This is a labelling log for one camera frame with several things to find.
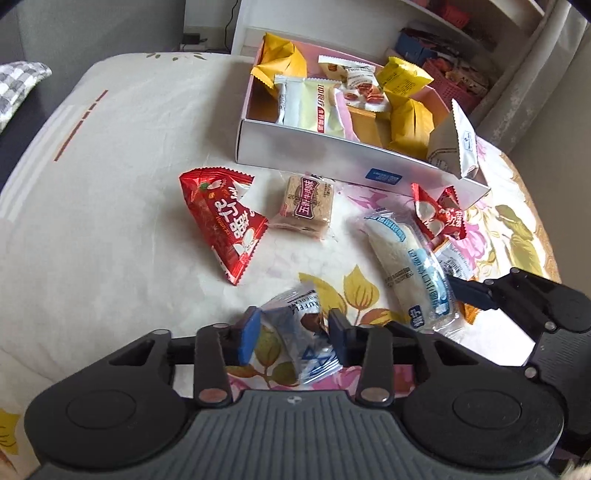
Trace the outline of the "lace curtain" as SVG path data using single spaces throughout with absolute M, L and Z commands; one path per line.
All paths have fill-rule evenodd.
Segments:
M 471 114 L 477 134 L 505 153 L 541 112 L 581 46 L 589 22 L 568 1 L 551 1 L 541 24 Z

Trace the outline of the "floral tablecloth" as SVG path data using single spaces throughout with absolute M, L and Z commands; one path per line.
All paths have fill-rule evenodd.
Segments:
M 37 466 L 24 412 L 46 387 L 155 328 L 194 333 L 303 281 L 349 320 L 390 320 L 356 219 L 407 204 L 414 162 L 263 120 L 245 57 L 135 53 L 93 65 L 32 140 L 1 193 L 1 475 Z M 280 209 L 294 171 L 335 181 L 321 240 L 271 229 L 238 285 L 190 215 L 179 176 L 249 173 L 245 204 Z

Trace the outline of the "white blue bread pack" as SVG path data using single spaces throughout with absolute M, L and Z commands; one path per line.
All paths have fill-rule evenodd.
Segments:
M 416 331 L 442 331 L 459 319 L 449 281 L 411 215 L 379 209 L 361 221 L 402 321 Z

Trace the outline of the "clear blue wafer pack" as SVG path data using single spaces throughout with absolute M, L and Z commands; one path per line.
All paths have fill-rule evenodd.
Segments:
M 320 295 L 313 283 L 301 283 L 273 297 L 262 310 L 266 323 L 280 335 L 298 382 L 312 384 L 342 369 L 325 331 Z

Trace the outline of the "white shelf unit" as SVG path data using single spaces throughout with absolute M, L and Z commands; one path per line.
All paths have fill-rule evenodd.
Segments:
M 274 35 L 384 64 L 401 32 L 441 38 L 494 86 L 550 11 L 547 1 L 242 1 L 230 52 Z

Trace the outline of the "pale green white snack pack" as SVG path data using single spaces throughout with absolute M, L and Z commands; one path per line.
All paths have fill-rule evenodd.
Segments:
M 318 134 L 346 137 L 335 91 L 341 83 L 321 78 L 276 75 L 276 124 Z

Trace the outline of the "orange caramel snack pack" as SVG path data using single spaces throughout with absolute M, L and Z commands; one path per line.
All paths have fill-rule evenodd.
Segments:
M 353 131 L 360 143 L 388 149 L 392 141 L 391 120 L 387 113 L 377 113 L 356 107 L 348 107 Z

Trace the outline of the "orange white snack pack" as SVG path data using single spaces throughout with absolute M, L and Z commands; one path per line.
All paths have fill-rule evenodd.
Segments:
M 460 249 L 450 240 L 445 240 L 434 250 L 435 256 L 438 259 L 443 270 L 448 274 L 462 280 L 475 280 L 475 268 L 469 260 L 462 254 Z M 464 320 L 473 325 L 480 313 L 477 307 L 470 306 L 459 299 L 456 299 L 456 305 Z

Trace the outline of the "brown cracker pack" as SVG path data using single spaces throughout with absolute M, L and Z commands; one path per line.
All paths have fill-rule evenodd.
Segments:
M 334 197 L 332 182 L 311 175 L 291 175 L 270 227 L 322 239 L 331 225 Z

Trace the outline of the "pink basket on floor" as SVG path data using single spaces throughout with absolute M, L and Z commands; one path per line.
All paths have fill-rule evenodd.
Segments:
M 423 69 L 433 78 L 433 88 L 451 108 L 455 100 L 470 114 L 489 93 L 488 80 L 470 66 L 453 66 L 443 58 L 427 59 Z

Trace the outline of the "small red candy pack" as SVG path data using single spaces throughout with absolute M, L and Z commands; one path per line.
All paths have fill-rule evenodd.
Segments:
M 441 235 L 456 240 L 466 238 L 465 214 L 453 186 L 445 188 L 438 199 L 417 183 L 412 183 L 411 188 L 417 224 L 428 240 Z

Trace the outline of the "large red snack pack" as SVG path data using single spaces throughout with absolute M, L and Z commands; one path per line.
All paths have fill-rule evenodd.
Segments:
M 183 198 L 226 279 L 238 285 L 269 222 L 242 204 L 254 177 L 225 167 L 201 167 L 179 176 Z

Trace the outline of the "white pecan nut pack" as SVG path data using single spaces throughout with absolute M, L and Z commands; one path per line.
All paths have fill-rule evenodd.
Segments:
M 477 136 L 461 105 L 452 100 L 446 119 L 430 134 L 427 162 L 459 179 L 479 172 Z

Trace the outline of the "small yellow snack pack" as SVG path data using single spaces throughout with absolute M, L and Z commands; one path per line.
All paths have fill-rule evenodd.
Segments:
M 383 91 L 401 97 L 410 97 L 430 85 L 434 78 L 423 68 L 405 59 L 391 56 L 377 73 Z

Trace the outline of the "pink white snack box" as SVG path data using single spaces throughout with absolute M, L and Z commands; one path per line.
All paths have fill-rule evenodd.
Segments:
M 279 102 L 263 82 L 249 79 L 236 136 L 235 161 L 293 173 L 311 173 L 329 179 L 410 196 L 417 183 L 439 195 L 452 186 L 460 206 L 467 209 L 490 188 L 483 175 L 458 179 L 426 162 L 370 144 L 325 133 L 274 123 Z

